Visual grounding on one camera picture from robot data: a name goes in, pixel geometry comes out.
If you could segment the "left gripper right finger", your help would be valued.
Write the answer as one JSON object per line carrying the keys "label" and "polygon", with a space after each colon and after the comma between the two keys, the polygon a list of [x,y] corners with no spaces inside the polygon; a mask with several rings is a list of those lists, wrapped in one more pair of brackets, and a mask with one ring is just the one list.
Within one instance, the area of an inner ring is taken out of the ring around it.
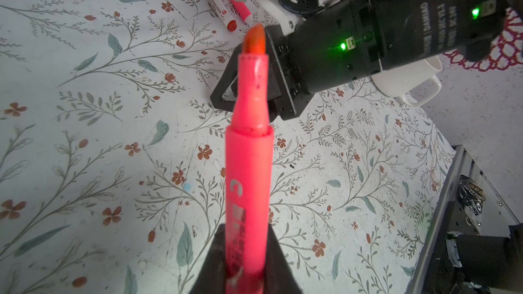
{"label": "left gripper right finger", "polygon": [[264,293],[302,294],[271,225],[268,226]]}

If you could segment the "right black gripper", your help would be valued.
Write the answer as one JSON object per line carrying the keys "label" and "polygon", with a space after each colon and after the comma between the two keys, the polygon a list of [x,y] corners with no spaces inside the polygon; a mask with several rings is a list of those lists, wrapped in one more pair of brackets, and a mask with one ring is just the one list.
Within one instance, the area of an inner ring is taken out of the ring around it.
{"label": "right black gripper", "polygon": [[271,120],[299,117],[314,94],[381,71],[382,44],[369,0],[339,0],[295,31],[266,28]]}

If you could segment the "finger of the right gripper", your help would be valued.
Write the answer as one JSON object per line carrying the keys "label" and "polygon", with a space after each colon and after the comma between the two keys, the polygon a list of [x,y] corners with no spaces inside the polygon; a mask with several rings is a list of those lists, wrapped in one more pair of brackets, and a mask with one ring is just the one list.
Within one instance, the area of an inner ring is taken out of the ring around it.
{"label": "finger of the right gripper", "polygon": [[233,112],[236,97],[231,90],[232,84],[238,77],[238,56],[242,53],[242,44],[239,44],[233,51],[229,62],[226,65],[223,75],[211,93],[211,103],[215,109],[226,112]]}

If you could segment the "small dark item on rail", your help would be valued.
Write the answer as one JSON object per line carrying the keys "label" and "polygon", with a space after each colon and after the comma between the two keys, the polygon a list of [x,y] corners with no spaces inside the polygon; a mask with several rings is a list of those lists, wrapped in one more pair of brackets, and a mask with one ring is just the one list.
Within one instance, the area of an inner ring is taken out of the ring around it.
{"label": "small dark item on rail", "polygon": [[468,206],[475,216],[482,214],[486,198],[483,190],[472,178],[465,175],[460,176],[458,196],[460,202],[465,206]]}

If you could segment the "white ceramic mug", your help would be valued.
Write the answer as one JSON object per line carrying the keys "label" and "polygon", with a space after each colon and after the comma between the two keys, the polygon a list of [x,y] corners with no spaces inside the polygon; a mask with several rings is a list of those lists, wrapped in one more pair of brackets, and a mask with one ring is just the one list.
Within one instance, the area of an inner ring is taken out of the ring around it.
{"label": "white ceramic mug", "polygon": [[[379,91],[385,96],[395,98],[406,106],[418,108],[428,103],[442,89],[437,73],[442,64],[437,56],[429,57],[372,75],[370,78]],[[420,102],[414,103],[407,98],[407,93],[426,81],[434,83],[434,91]]]}

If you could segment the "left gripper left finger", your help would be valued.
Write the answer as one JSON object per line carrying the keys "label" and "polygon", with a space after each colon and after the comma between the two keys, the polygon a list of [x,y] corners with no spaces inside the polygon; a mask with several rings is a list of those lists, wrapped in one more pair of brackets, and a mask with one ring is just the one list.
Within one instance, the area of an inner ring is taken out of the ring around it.
{"label": "left gripper left finger", "polygon": [[190,294],[224,294],[226,292],[225,225],[215,232],[207,256]]}

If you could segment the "pink highlighter pen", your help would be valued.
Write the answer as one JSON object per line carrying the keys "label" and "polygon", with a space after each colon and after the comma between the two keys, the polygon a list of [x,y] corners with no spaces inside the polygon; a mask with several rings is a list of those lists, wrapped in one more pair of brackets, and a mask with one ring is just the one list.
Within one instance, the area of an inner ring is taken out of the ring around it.
{"label": "pink highlighter pen", "polygon": [[252,27],[238,56],[238,97],[226,129],[226,293],[262,293],[274,130],[266,34]]}
{"label": "pink highlighter pen", "polygon": [[236,11],[238,12],[238,15],[241,17],[243,22],[248,25],[252,26],[253,24],[253,15],[250,11],[250,9],[247,7],[247,5],[243,2],[230,0]]}

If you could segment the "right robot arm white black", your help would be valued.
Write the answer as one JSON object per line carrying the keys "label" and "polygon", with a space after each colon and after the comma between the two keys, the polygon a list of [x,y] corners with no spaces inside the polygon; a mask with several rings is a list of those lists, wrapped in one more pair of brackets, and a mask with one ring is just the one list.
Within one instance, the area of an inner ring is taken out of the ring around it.
{"label": "right robot arm white black", "polygon": [[271,119],[299,117],[313,95],[458,50],[491,52],[507,10],[522,0],[256,0],[265,29]]}

